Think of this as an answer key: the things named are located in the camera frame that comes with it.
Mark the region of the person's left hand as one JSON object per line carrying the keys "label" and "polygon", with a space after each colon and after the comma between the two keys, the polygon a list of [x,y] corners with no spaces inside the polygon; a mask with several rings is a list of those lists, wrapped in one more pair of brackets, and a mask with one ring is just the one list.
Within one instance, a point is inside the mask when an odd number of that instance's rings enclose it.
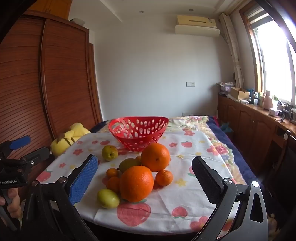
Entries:
{"label": "person's left hand", "polygon": [[11,203],[7,206],[7,210],[12,218],[19,218],[22,214],[20,206],[20,197],[17,188],[12,188],[7,191],[7,196]]}

